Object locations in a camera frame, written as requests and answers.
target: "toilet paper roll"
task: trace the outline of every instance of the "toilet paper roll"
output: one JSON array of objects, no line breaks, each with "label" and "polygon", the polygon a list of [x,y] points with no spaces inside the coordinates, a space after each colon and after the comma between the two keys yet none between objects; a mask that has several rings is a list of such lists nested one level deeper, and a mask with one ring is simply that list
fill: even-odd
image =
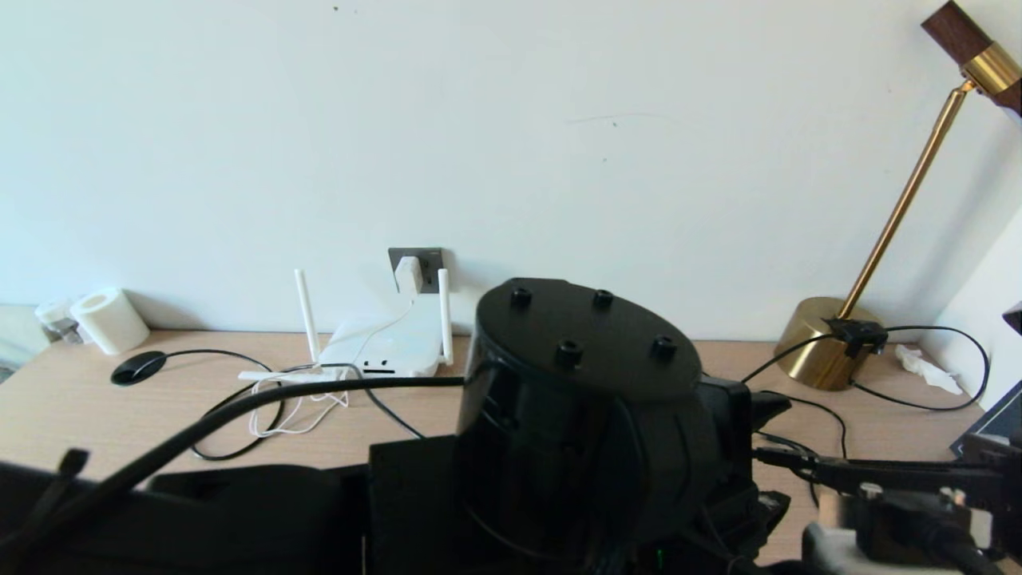
[{"label": "toilet paper roll", "polygon": [[71,306],[71,315],[106,355],[124,353],[149,337],[149,329],[118,287],[82,298]]}]

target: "lamp base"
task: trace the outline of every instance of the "lamp base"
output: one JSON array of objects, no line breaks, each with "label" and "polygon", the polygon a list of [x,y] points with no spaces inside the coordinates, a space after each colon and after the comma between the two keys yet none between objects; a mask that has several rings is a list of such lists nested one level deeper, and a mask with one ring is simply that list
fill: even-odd
[{"label": "lamp base", "polygon": [[[774,353],[779,354],[805,340],[830,334],[831,329],[826,321],[837,317],[843,303],[837,298],[802,300],[795,308],[788,327],[784,329]],[[863,308],[855,308],[851,313],[851,320],[880,324],[879,319]],[[847,345],[844,342],[820,340],[792,352],[777,365],[800,384],[818,390],[841,391],[851,387],[849,382],[869,355],[867,349],[860,351],[855,357],[848,357],[846,351]]]}]

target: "power outlet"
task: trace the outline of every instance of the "power outlet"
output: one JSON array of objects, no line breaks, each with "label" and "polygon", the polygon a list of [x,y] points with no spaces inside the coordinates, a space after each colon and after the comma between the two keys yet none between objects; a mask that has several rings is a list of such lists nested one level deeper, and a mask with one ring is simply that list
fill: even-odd
[{"label": "power outlet", "polygon": [[398,262],[406,255],[419,257],[419,267],[422,269],[422,293],[439,294],[439,279],[437,272],[444,267],[444,252],[439,247],[390,247],[386,250],[390,255],[390,271],[398,269]]}]

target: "wooden desk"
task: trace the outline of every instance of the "wooden desk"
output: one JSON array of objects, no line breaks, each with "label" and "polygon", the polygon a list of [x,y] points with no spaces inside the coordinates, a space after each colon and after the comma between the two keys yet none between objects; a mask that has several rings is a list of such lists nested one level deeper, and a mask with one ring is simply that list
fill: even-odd
[{"label": "wooden desk", "polygon": [[[467,345],[467,339],[456,339],[457,365],[442,370],[439,375],[461,374]],[[707,373],[734,380],[765,363],[773,352],[773,344],[768,343],[697,342],[696,347]],[[57,343],[0,385],[0,460],[54,469],[68,447],[84,447],[91,452],[84,475],[92,479],[106,477],[239,389],[243,383],[237,380],[238,372],[253,369],[226,356],[183,356],[168,361],[159,374],[135,387],[109,383],[110,372],[129,355],[192,348],[236,351],[274,369],[308,362],[305,337],[297,334],[159,332],[143,348],[124,357],[105,356],[95,346]],[[893,354],[871,358],[860,380],[878,391],[930,405],[962,401],[961,396],[930,388],[903,372]],[[829,405],[848,424],[850,458],[949,460],[947,445],[981,414],[976,408],[947,414],[925,413],[856,390],[816,391],[789,380],[776,368],[753,380],[751,387]],[[455,430],[458,389],[383,390],[377,394],[426,435]],[[313,404],[309,414],[320,409],[321,404]],[[271,410],[261,412],[267,422]],[[246,430],[247,419],[237,420],[203,442],[202,447],[210,453],[232,451],[250,441]],[[796,404],[764,431],[805,443],[823,454],[840,454],[836,422],[814,408]],[[165,472],[271,463],[340,467],[365,463],[373,443],[408,438],[365,394],[357,392],[351,394],[347,410],[337,408],[312,433],[270,439],[251,452],[221,464],[186,453]],[[787,471],[758,464],[754,473],[761,489],[792,497],[788,516],[763,548],[759,562],[799,557],[802,529],[816,519],[805,483]]]}]

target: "brass desk lamp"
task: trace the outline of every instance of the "brass desk lamp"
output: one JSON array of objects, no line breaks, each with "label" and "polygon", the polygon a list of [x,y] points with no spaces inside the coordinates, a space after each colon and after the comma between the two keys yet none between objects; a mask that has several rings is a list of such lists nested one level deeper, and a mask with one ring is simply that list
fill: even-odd
[{"label": "brass desk lamp", "polygon": [[[877,238],[873,251],[866,259],[866,265],[858,273],[848,297],[844,301],[836,298],[809,298],[799,303],[781,336],[775,354],[780,354],[810,338],[830,334],[831,328],[827,322],[834,319],[880,324],[876,317],[863,308],[856,308],[855,304],[863,295],[870,276],[877,269],[880,257],[894,236],[898,224],[901,223],[901,218],[909,209],[909,204],[923,178],[926,177],[926,172],[933,162],[933,157],[940,148],[951,122],[955,121],[955,115],[962,107],[966,94],[975,89],[998,106],[1014,112],[1017,116],[1022,116],[1022,69],[958,4],[954,1],[947,2],[927,18],[922,27],[959,64],[965,82],[948,94],[947,101],[937,115],[933,132],[923,147],[919,161],[916,162],[916,169],[912,171],[904,190],[901,191],[887,225],[880,232],[880,237]],[[849,382],[868,355],[869,350],[865,348],[849,350],[844,342],[823,339],[787,355],[778,362],[778,366],[793,380],[806,386],[837,391],[849,388]]]}]

